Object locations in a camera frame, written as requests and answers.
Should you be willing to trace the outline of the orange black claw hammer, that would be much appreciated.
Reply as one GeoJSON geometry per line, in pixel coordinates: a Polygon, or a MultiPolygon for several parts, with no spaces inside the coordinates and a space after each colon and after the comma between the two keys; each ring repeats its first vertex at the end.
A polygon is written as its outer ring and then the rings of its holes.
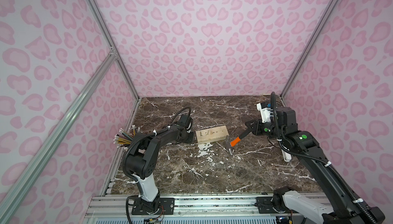
{"type": "Polygon", "coordinates": [[[236,137],[234,140],[229,141],[229,138],[226,138],[226,142],[225,142],[225,149],[227,150],[227,152],[230,155],[233,155],[234,153],[234,147],[235,145],[240,142],[245,136],[244,136],[244,131],[238,136],[236,137]]]}

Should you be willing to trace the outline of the light wooden block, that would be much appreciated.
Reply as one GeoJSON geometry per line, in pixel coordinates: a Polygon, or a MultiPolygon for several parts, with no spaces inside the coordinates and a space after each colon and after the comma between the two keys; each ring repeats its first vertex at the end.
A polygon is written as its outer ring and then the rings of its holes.
{"type": "Polygon", "coordinates": [[[202,129],[195,132],[198,144],[222,141],[229,136],[226,125],[202,129]]]}

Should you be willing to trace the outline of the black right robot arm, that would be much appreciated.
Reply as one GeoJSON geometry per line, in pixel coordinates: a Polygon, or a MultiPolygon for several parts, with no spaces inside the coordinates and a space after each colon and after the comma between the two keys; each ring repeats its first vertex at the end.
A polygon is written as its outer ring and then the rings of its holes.
{"type": "Polygon", "coordinates": [[[277,107],[276,95],[269,102],[256,105],[261,114],[258,120],[245,123],[245,136],[275,138],[286,154],[298,158],[323,190],[330,205],[324,206],[302,196],[290,187],[274,190],[269,205],[278,213],[295,211],[316,224],[381,224],[384,213],[369,206],[344,180],[325,156],[315,137],[298,129],[296,112],[290,107],[277,107]]]}

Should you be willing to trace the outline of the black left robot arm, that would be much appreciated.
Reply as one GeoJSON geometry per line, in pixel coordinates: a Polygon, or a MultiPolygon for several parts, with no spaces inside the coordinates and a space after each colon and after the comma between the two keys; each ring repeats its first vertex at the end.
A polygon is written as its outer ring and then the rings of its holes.
{"type": "Polygon", "coordinates": [[[137,132],[122,158],[125,176],[136,181],[139,199],[150,209],[156,209],[160,192],[153,176],[161,147],[168,143],[190,144],[193,142],[191,108],[185,107],[176,113],[171,122],[150,134],[137,132]]]}

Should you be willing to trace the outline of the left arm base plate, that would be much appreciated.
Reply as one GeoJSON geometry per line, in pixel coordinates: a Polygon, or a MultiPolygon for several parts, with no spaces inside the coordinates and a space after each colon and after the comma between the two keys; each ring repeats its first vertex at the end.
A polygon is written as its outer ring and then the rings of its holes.
{"type": "Polygon", "coordinates": [[[174,198],[156,198],[152,202],[138,198],[134,201],[132,215],[173,215],[175,208],[174,198]]]}

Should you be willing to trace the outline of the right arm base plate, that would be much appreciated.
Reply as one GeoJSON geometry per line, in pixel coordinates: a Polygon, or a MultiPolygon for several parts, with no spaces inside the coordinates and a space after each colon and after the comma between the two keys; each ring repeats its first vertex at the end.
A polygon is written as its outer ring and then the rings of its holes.
{"type": "Polygon", "coordinates": [[[293,213],[287,208],[283,199],[279,196],[262,196],[257,197],[254,206],[258,208],[259,214],[291,214],[293,213]]]}

